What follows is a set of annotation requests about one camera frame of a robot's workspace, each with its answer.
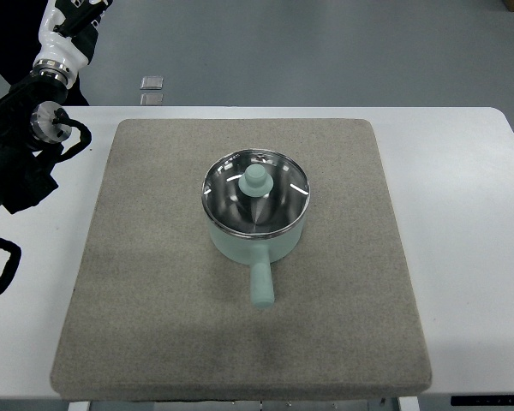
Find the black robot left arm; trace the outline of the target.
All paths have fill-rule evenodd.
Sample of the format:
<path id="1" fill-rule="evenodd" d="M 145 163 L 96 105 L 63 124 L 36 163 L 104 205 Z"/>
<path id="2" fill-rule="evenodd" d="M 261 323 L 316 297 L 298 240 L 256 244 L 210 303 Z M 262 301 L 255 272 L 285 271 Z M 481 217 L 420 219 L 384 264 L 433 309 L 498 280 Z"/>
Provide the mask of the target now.
<path id="1" fill-rule="evenodd" d="M 55 165 L 92 141 L 87 126 L 63 108 L 67 95 L 57 77 L 29 75 L 0 98 L 0 207 L 11 214 L 56 190 Z"/>

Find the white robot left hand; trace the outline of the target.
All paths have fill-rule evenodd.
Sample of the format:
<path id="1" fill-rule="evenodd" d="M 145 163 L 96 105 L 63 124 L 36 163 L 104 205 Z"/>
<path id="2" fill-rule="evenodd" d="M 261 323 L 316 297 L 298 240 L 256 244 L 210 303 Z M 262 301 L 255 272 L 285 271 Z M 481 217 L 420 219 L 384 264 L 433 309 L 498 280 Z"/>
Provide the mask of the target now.
<path id="1" fill-rule="evenodd" d="M 71 89 L 93 59 L 99 24 L 111 1 L 49 1 L 39 26 L 33 72 Z"/>

